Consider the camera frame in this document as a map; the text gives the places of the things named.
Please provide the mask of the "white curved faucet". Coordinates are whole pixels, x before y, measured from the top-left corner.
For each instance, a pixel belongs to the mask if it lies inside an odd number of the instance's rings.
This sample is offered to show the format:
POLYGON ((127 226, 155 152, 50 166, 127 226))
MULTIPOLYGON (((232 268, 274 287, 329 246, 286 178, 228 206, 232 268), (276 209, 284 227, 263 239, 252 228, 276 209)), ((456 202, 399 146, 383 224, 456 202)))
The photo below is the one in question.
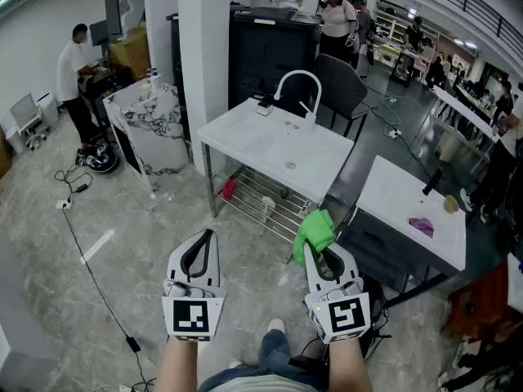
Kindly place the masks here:
POLYGON ((303 107, 304 110, 306 111, 306 116, 304 118, 303 124, 301 125, 301 129, 303 130, 304 133, 311 134, 315 130, 315 126, 316 126, 315 121, 316 121, 318 108, 320 106, 320 99, 321 99, 322 91, 323 91, 322 84, 315 74, 313 74, 309 71, 306 71, 304 69, 295 69, 295 70, 292 70, 292 71, 286 73, 279 80, 279 84, 276 88, 276 92, 273 96, 273 100, 280 99, 281 91, 283 89, 283 85, 284 85, 285 81, 294 75, 307 76, 307 77, 311 78, 316 85, 315 96, 314 97, 312 96, 315 101, 313 109, 309 109, 302 101, 299 102, 300 106, 303 107))

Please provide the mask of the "person's left forearm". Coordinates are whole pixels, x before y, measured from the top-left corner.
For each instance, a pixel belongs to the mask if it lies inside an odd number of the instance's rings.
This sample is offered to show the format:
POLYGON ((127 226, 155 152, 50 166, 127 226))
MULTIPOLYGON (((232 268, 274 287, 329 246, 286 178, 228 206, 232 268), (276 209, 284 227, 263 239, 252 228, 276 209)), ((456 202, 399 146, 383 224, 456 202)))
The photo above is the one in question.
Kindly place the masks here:
POLYGON ((154 392, 197 392, 198 344, 170 337, 163 352, 154 392))

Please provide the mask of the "green cloth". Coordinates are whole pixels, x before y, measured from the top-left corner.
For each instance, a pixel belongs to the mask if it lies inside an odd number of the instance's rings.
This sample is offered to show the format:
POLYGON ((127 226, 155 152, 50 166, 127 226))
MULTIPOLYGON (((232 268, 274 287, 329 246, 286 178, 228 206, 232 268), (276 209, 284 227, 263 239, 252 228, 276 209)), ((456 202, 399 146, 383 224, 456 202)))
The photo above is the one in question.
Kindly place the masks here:
POLYGON ((334 223, 327 210, 314 210, 302 222, 293 240, 293 258, 306 267, 304 247, 309 241, 317 254, 335 241, 334 223))

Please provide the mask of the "person's right forearm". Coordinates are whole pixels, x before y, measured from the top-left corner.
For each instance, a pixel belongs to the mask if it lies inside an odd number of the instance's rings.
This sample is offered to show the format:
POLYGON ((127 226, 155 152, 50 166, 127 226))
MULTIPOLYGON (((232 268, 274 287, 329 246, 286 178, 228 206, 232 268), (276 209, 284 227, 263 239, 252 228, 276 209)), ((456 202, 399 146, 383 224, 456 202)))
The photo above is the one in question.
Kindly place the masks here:
POLYGON ((373 392, 358 338, 329 345, 329 392, 373 392))

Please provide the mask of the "dark grey machine cabinet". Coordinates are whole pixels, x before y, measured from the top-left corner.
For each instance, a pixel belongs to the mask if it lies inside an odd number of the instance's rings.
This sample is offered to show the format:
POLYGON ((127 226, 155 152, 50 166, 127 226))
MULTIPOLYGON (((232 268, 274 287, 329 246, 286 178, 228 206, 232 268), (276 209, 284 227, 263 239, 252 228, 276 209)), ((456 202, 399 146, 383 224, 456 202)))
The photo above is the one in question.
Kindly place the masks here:
POLYGON ((294 8, 253 7, 230 16, 228 107, 273 99, 280 79, 312 72, 320 21, 294 8))

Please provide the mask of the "brown cardboard box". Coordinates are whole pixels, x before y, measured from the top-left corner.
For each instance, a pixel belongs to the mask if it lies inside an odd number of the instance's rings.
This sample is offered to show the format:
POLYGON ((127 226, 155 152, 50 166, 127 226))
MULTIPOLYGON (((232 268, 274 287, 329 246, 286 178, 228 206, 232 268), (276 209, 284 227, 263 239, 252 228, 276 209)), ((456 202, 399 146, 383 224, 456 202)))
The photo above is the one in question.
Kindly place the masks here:
POLYGON ((143 78, 151 67, 146 27, 139 26, 130 31, 126 39, 112 42, 110 54, 114 64, 131 69, 135 81, 143 78))

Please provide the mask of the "brown wooden cabinet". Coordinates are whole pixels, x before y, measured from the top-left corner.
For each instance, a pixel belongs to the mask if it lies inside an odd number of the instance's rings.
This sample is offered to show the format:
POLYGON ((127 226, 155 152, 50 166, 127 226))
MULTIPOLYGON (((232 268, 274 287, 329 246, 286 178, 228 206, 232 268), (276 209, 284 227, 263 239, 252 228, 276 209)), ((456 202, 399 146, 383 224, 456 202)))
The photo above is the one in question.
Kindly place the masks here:
POLYGON ((443 333, 489 343, 507 339, 523 324, 523 314, 508 304, 508 267, 496 269, 448 296, 449 317, 443 333))

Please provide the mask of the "metal sink stand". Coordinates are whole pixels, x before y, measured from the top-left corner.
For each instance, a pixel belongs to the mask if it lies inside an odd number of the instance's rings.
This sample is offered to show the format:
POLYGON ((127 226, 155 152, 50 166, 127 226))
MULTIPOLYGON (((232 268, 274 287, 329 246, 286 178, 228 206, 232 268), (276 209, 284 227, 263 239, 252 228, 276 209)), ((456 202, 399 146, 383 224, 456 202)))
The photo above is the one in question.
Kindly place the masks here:
POLYGON ((203 145, 203 156, 208 201, 214 217, 224 203, 276 236, 292 242, 305 217, 318 207, 289 186, 244 164, 229 176, 236 187, 227 199, 224 188, 215 190, 208 145, 203 145))

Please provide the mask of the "dark grey chair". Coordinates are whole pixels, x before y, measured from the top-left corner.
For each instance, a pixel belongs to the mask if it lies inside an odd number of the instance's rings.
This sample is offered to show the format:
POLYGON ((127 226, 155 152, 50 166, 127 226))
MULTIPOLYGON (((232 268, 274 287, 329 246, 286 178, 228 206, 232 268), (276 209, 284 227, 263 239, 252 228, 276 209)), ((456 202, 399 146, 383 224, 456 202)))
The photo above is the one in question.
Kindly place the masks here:
POLYGON ((333 129, 337 116, 343 117, 347 120, 343 136, 347 137, 352 123, 360 120, 354 139, 356 143, 369 113, 354 113, 355 108, 363 102, 368 93, 364 82, 350 64, 326 54, 316 57, 314 74, 322 86, 320 104, 333 112, 330 129, 333 129))

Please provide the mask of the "black round device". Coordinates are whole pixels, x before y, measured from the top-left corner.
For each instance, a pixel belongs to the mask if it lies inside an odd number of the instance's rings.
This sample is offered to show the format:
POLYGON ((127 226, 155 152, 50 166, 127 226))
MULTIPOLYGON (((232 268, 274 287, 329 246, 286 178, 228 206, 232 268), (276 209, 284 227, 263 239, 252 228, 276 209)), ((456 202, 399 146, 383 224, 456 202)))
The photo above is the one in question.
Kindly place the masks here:
POLYGON ((75 163, 80 167, 89 167, 96 173, 105 174, 118 166, 118 156, 112 144, 100 136, 82 143, 76 153, 75 163))

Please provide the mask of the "purple cloth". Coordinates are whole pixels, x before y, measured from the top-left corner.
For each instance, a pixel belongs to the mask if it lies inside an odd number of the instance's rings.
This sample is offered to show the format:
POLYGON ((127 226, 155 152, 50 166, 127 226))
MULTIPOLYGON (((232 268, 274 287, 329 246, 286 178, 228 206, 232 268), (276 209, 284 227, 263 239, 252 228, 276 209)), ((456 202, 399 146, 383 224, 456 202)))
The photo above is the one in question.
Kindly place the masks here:
POLYGON ((409 224, 426 236, 433 238, 434 227, 427 218, 410 218, 409 224))

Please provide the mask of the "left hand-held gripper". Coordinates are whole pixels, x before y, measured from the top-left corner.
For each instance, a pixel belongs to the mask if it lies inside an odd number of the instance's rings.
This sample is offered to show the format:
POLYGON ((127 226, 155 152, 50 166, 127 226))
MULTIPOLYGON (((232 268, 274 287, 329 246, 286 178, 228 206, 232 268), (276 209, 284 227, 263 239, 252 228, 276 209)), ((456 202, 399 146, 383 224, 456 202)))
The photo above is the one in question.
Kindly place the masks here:
POLYGON ((162 296, 167 334, 179 341, 211 341, 226 299, 215 233, 204 229, 184 240, 169 257, 167 277, 162 296))

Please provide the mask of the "large white sink basin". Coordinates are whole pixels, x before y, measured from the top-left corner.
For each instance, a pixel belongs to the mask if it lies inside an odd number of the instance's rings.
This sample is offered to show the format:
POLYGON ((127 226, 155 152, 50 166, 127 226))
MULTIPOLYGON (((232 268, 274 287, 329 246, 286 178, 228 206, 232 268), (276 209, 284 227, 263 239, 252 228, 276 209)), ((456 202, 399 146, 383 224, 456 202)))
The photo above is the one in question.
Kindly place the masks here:
POLYGON ((249 98, 227 111, 198 130, 200 141, 321 204, 354 142, 317 124, 306 134, 301 129, 304 118, 278 107, 264 117, 256 107, 257 100, 249 98), (285 121, 292 125, 285 126, 285 121), (287 161, 296 168, 286 168, 287 161))

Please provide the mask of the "person's blue jeans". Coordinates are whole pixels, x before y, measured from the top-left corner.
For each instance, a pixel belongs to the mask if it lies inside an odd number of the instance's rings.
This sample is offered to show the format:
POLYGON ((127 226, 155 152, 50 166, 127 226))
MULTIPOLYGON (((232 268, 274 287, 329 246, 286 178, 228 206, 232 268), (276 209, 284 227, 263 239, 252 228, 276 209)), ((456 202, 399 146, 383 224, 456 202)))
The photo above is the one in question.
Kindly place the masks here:
POLYGON ((267 332, 261 340, 258 353, 258 364, 226 369, 204 381, 199 387, 199 392, 208 392, 212 387, 245 376, 277 375, 311 385, 319 392, 320 389, 312 376, 301 374, 300 371, 289 364, 291 359, 290 347, 285 334, 279 331, 267 332))

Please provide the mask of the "white long table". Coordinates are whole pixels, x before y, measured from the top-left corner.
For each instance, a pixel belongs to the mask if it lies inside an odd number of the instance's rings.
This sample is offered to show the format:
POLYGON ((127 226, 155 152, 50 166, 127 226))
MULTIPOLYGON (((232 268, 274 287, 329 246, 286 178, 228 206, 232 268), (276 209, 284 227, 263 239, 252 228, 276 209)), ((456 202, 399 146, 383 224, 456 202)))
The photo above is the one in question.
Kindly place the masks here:
POLYGON ((486 164, 490 163, 489 152, 494 147, 496 142, 499 140, 499 134, 482 118, 480 118, 476 113, 471 111, 466 105, 461 103, 455 97, 452 97, 447 91, 442 90, 440 87, 433 88, 437 98, 441 101, 443 105, 448 105, 451 109, 461 115, 462 118, 465 118, 469 123, 471 123, 483 136, 486 136, 490 141, 490 147, 487 148, 487 151, 484 153, 480 151, 474 141, 468 140, 465 135, 461 134, 458 130, 458 125, 454 127, 446 123, 444 120, 438 118, 439 112, 442 111, 441 106, 433 108, 428 114, 427 118, 431 124, 434 124, 438 127, 441 127, 449 134, 454 135, 459 139, 464 145, 466 145, 471 151, 477 154, 480 157, 478 163, 473 167, 474 170, 480 165, 481 162, 486 164))

